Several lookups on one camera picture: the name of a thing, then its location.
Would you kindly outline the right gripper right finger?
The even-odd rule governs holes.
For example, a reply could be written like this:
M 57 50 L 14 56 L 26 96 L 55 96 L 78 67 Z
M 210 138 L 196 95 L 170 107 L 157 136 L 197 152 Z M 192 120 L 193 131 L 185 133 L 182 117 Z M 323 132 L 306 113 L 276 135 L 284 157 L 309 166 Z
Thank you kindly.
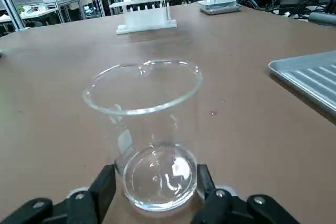
M 197 188 L 204 196 L 191 223 L 298 223 L 274 198 L 251 195 L 247 200 L 217 188 L 207 165 L 197 165 Z

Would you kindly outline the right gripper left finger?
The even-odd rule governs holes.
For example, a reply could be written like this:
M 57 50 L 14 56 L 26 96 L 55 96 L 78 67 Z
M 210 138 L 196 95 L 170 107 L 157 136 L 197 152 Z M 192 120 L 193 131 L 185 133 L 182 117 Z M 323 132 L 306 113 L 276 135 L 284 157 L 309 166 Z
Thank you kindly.
M 88 189 L 78 190 L 57 204 L 49 198 L 31 199 L 1 223 L 102 223 L 115 193 L 115 167 L 110 164 Z

